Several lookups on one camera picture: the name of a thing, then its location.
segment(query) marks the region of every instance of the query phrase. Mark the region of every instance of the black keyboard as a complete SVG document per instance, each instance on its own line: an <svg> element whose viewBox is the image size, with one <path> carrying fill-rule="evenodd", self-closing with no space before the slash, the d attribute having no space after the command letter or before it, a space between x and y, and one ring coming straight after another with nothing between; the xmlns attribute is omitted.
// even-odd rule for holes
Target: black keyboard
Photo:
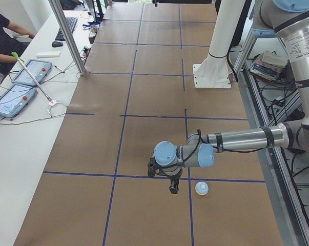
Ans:
<svg viewBox="0 0 309 246"><path fill-rule="evenodd" d="M74 31L74 29L77 25L78 18L76 18L76 17L66 17L66 20L67 20L70 31L73 33L73 31ZM57 40L57 41L64 41L65 40L64 37L63 37L63 33L62 33L61 28L57 32L55 40Z"/></svg>

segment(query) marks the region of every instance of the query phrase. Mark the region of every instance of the green tip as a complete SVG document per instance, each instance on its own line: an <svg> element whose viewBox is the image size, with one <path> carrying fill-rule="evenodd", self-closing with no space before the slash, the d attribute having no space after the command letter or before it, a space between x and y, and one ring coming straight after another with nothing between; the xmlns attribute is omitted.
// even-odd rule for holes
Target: green tip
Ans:
<svg viewBox="0 0 309 246"><path fill-rule="evenodd" d="M12 52L11 54L14 56L15 59L20 59L21 61L25 62L24 60L22 60L22 59L17 55L16 52Z"/></svg>

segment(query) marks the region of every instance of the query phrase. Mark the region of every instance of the device screen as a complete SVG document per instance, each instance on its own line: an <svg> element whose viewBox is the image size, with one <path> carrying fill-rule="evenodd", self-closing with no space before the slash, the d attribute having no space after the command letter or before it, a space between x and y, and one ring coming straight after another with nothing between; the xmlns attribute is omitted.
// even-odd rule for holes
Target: device screen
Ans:
<svg viewBox="0 0 309 246"><path fill-rule="evenodd" d="M10 114L14 107L20 103L21 98L30 91L30 88L15 85L4 97L0 99L0 112Z"/></svg>
<svg viewBox="0 0 309 246"><path fill-rule="evenodd" d="M42 71L42 68L46 65L46 62L43 61L35 61L32 60L28 63L27 68L31 72L31 74L36 77ZM23 69L23 71L19 74L15 81L23 81L25 83L33 83L32 78L29 74Z"/></svg>

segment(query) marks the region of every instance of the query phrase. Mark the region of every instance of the person in black shirt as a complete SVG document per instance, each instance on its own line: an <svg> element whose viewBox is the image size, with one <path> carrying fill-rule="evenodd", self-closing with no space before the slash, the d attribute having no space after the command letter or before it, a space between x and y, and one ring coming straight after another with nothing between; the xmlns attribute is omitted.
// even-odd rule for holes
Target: person in black shirt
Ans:
<svg viewBox="0 0 309 246"><path fill-rule="evenodd" d="M26 49L26 46L11 38L4 31L4 27L21 35L29 35L30 38L34 38L35 35L0 14L0 72L7 74L16 63L16 59L11 53L16 52L20 56Z"/></svg>

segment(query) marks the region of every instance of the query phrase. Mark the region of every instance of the black shirt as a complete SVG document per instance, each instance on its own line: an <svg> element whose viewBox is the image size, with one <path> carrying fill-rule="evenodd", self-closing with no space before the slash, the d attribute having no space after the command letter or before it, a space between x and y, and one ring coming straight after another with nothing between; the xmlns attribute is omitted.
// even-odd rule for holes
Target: black shirt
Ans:
<svg viewBox="0 0 309 246"><path fill-rule="evenodd" d="M12 52L16 52L18 53L18 55L21 55L26 48L25 45L11 38L3 29L3 27L7 27L9 23L10 21L0 14L0 54L11 55ZM13 64L1 63L0 72L2 73L9 72L10 68L12 68L13 65L14 63Z"/></svg>

